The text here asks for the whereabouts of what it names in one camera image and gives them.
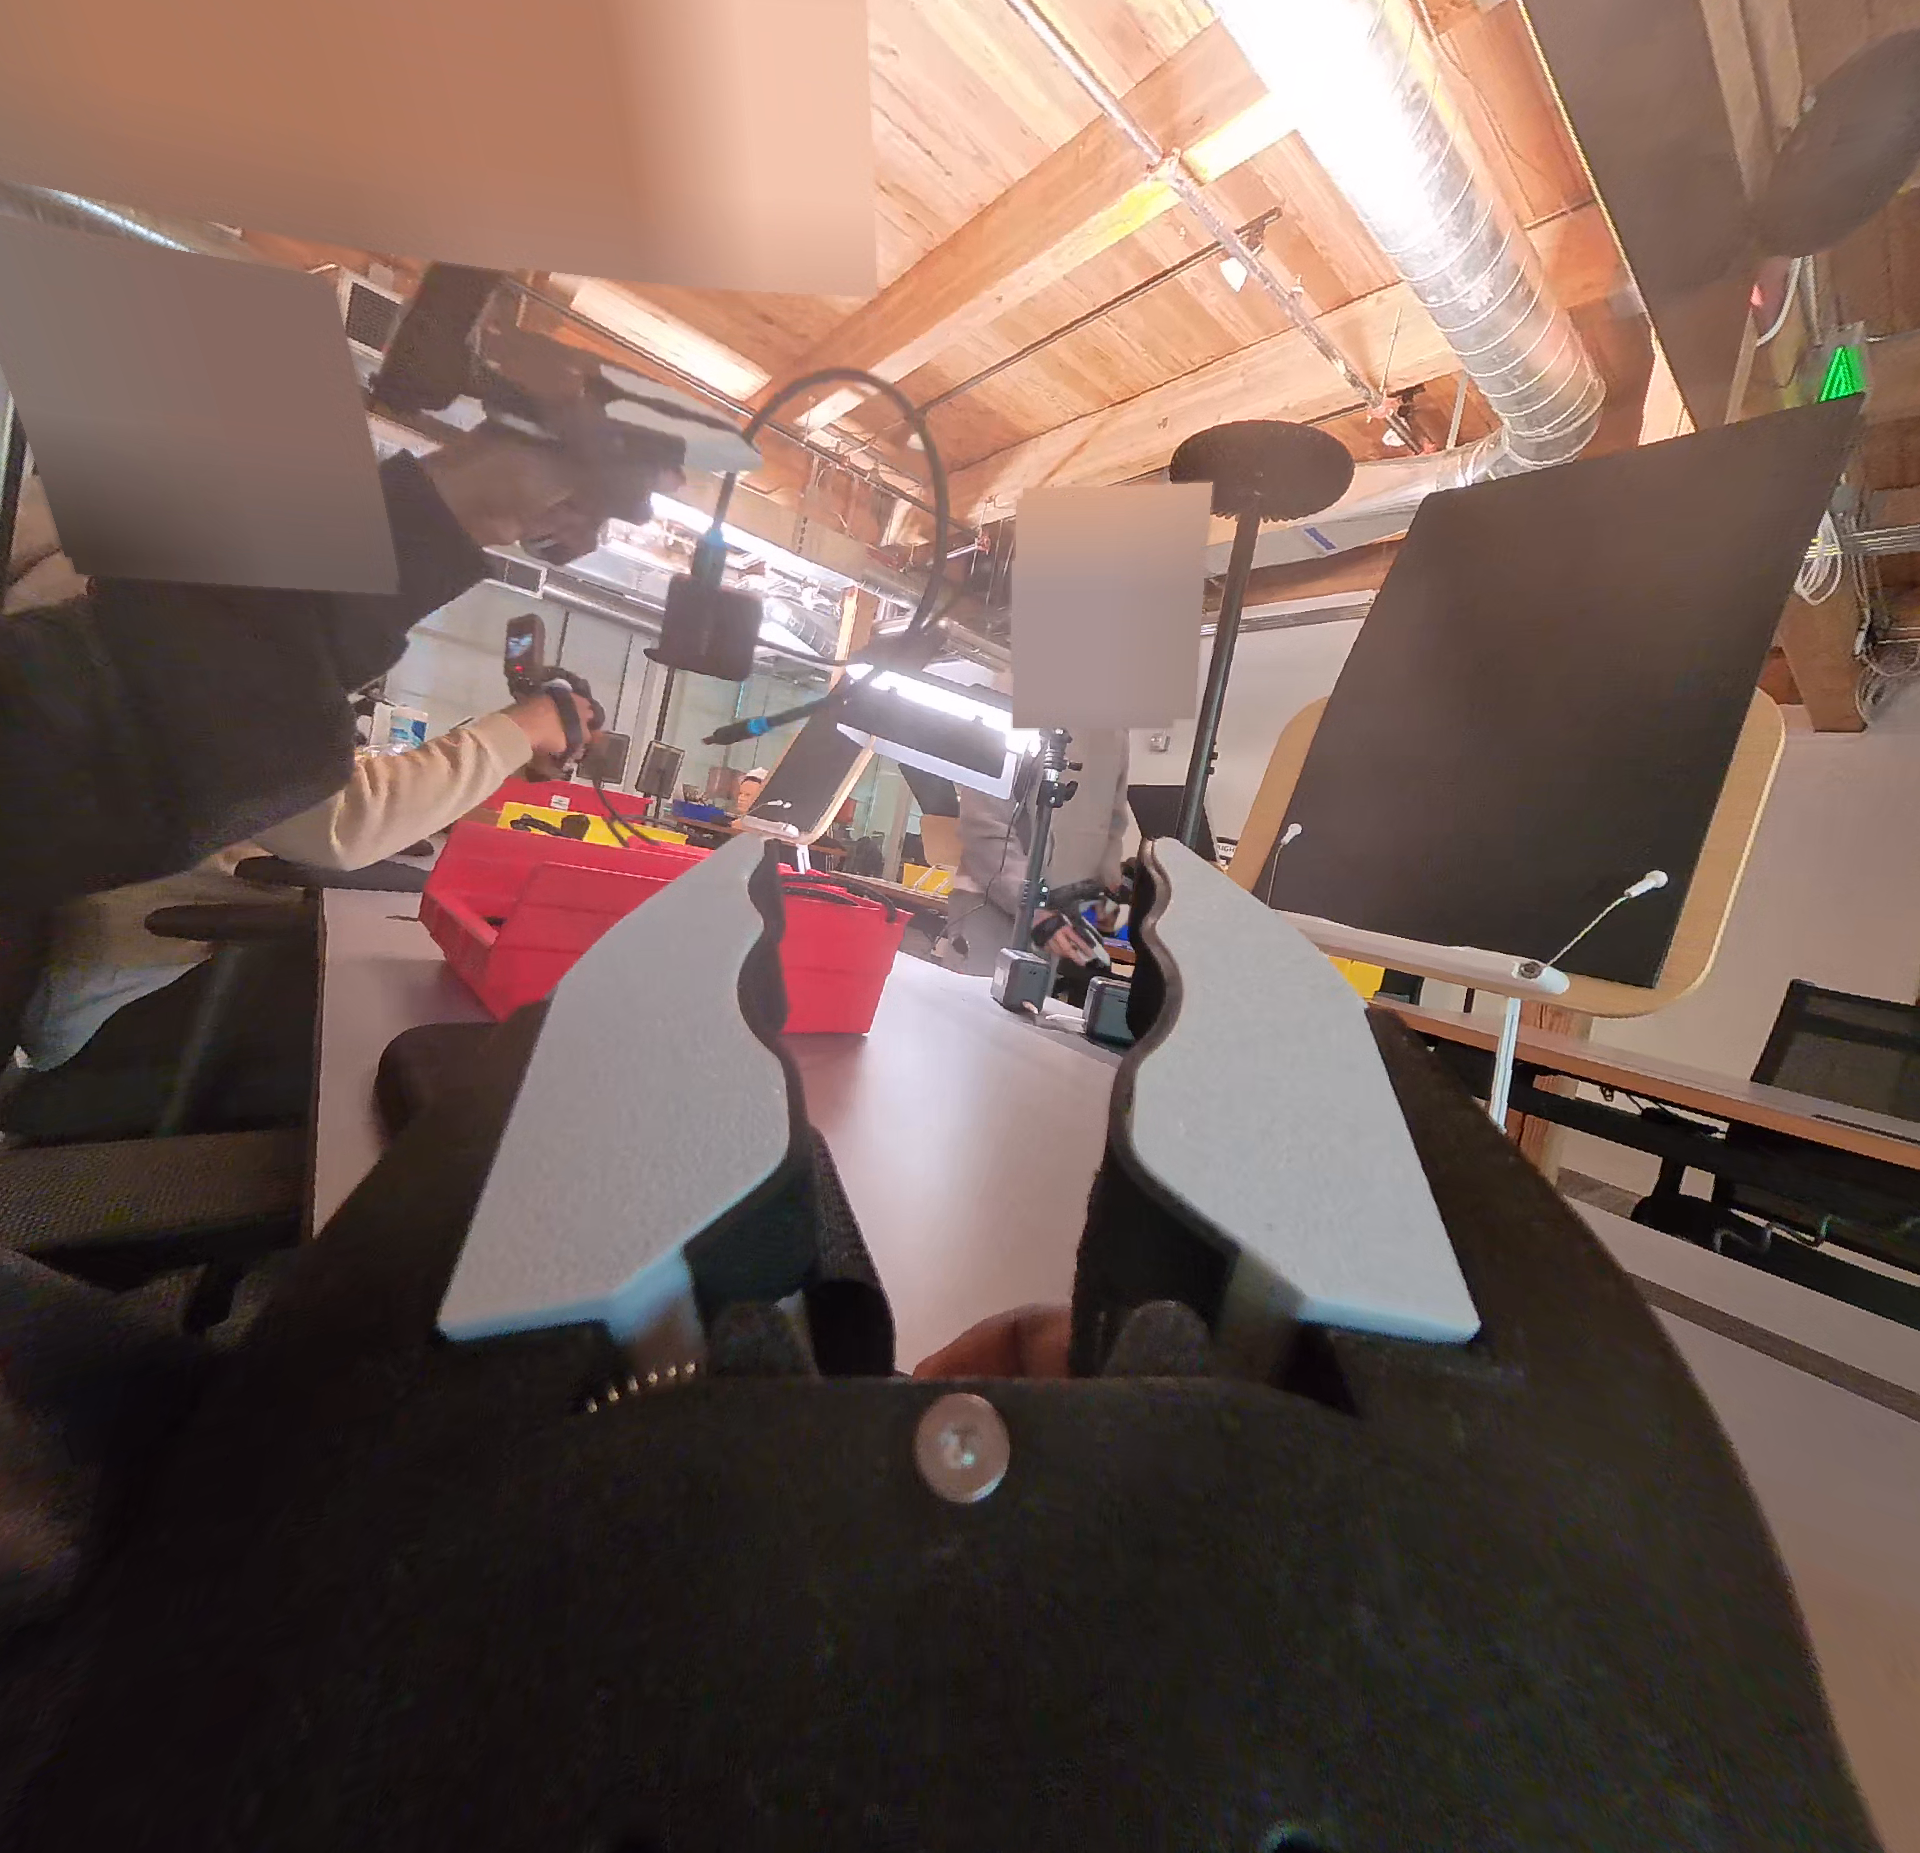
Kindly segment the dark hanging ceiling panel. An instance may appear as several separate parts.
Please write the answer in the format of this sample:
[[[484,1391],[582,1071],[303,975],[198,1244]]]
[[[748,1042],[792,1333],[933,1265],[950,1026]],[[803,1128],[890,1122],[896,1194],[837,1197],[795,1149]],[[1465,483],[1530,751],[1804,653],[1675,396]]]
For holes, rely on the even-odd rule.
[[[1521,1],[1645,303],[1741,320],[1749,182],[1702,0]]]

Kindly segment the dark printed shirt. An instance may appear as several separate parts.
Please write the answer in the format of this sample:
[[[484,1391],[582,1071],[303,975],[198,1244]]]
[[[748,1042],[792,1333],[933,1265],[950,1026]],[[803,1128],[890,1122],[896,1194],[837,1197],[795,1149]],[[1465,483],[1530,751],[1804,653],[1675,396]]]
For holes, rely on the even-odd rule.
[[[354,771],[325,630],[122,586],[5,619],[5,1030],[76,899],[194,867]],[[197,1350],[5,1246],[5,1636],[49,1623],[109,1549],[191,1390]]]

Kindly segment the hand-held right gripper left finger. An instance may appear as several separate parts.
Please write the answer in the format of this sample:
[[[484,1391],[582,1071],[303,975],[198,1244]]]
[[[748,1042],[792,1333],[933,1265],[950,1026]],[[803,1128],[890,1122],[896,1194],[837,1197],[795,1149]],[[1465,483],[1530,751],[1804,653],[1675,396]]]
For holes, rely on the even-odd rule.
[[[684,1246],[792,1153],[779,1030],[739,989],[778,916],[779,858],[737,835],[563,975],[437,1310],[445,1339],[591,1325],[641,1357],[703,1355]]]

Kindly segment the black round fan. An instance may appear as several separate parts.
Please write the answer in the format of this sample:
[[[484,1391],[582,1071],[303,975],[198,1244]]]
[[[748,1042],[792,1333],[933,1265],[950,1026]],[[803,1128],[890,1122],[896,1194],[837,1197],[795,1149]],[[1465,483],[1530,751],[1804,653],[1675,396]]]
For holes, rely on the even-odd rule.
[[[1813,91],[1751,205],[1751,241],[1768,258],[1830,252],[1896,198],[1915,164],[1917,31],[1909,27]]]

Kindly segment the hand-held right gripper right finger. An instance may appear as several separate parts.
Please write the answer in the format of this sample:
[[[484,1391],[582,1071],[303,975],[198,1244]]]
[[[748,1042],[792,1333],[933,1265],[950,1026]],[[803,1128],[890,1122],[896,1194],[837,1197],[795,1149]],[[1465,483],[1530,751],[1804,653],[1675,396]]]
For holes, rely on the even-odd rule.
[[[1226,1264],[1226,1366],[1299,1328],[1465,1345],[1482,1333],[1366,1003],[1293,922],[1176,837],[1142,846],[1119,1166]]]

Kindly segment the black board on wooden stand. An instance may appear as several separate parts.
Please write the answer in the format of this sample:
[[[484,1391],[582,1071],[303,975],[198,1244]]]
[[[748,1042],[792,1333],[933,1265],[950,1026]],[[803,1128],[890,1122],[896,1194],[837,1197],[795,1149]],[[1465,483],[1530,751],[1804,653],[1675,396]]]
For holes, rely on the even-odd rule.
[[[1427,496],[1261,865],[1270,907],[1619,986],[1665,973],[1864,396]]]

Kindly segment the bright light panel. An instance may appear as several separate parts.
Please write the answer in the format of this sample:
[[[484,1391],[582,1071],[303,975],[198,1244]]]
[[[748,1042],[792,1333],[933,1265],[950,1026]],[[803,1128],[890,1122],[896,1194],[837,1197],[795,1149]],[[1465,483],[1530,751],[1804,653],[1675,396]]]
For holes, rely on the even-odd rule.
[[[996,798],[1013,796],[1034,749],[1034,734],[1013,723],[1011,693],[899,665],[853,665],[821,715],[885,759]]]

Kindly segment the black adapter hub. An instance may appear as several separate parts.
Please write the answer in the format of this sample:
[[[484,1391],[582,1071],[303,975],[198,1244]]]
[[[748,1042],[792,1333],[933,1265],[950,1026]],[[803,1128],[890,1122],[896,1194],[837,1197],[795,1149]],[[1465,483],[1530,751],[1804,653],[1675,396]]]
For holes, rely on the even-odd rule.
[[[669,579],[659,637],[645,658],[680,673],[743,681],[754,665],[760,626],[760,593],[684,571]]]

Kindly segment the person's left hand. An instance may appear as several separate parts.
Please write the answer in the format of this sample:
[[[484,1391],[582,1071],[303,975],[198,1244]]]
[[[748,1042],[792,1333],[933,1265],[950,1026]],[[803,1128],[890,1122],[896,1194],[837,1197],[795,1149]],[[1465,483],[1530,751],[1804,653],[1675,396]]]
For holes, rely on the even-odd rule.
[[[599,544],[604,521],[551,445],[479,425],[437,447],[421,466],[479,546],[515,546],[567,564]]]

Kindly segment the small black board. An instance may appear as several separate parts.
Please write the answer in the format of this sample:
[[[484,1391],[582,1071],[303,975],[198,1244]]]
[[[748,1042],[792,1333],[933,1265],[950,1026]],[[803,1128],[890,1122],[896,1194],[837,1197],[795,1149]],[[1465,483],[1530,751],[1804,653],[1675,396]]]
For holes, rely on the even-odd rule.
[[[850,732],[835,712],[810,715],[760,786],[752,808],[739,817],[742,826],[792,844],[821,841],[874,759],[874,747],[874,734],[861,727]]]

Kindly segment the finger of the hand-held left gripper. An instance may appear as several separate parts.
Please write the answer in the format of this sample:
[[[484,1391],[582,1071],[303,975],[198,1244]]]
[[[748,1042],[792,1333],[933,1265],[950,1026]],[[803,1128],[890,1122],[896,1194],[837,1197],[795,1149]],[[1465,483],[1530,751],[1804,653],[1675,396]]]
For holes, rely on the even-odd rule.
[[[760,470],[760,447],[721,413],[616,363],[603,363],[599,379],[603,414],[675,450],[683,470],[715,477]]]

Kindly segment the black disc on pole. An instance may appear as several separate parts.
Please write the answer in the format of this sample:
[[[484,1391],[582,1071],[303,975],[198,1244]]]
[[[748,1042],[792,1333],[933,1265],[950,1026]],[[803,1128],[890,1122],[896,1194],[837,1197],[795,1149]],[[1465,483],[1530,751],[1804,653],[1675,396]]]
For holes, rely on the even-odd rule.
[[[1235,523],[1174,829],[1178,843],[1197,854],[1261,531],[1329,510],[1354,486],[1355,461],[1317,425],[1238,422],[1185,439],[1174,450],[1168,477],[1174,483],[1208,483],[1211,517]]]

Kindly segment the red plastic bin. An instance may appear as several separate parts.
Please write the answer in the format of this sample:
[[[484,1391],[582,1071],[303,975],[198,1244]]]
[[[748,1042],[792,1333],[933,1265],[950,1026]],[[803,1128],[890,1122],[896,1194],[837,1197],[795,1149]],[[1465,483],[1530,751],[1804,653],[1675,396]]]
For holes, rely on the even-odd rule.
[[[462,979],[496,1019],[548,1000],[559,979],[616,922],[693,867],[693,855],[675,850],[636,861],[629,869],[565,863],[535,867],[512,893],[493,893],[479,905]],[[778,874],[787,1030],[869,1032],[907,912],[814,871],[779,865]]]
[[[705,858],[689,846],[599,844],[458,824],[419,899],[449,969],[496,1022],[546,1002],[622,918]]]
[[[618,792],[613,786],[595,787],[587,779],[575,781],[504,781],[485,801],[484,810],[493,810],[496,819],[508,808],[529,808],[543,819],[559,819],[570,811],[604,817],[611,808],[622,822],[643,824],[654,819],[652,802],[632,792]]]

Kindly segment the black office chair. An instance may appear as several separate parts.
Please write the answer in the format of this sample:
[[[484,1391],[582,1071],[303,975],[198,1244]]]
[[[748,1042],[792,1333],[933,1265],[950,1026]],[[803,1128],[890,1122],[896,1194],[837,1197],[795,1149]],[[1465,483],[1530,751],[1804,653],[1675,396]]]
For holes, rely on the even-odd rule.
[[[6,1146],[2,1239],[102,1285],[135,1285],[157,1273],[203,1265],[237,1276],[255,1257],[300,1239],[311,1186],[311,1134],[300,1122],[272,1129],[208,1128],[218,1080],[239,1070],[235,1034],[266,957],[282,941],[311,950],[320,939],[320,890],[351,888],[418,899],[427,846],[356,874],[248,861],[263,884],[300,888],[300,905],[203,901],[160,908],[160,939],[208,944],[211,983],[149,1135]]]

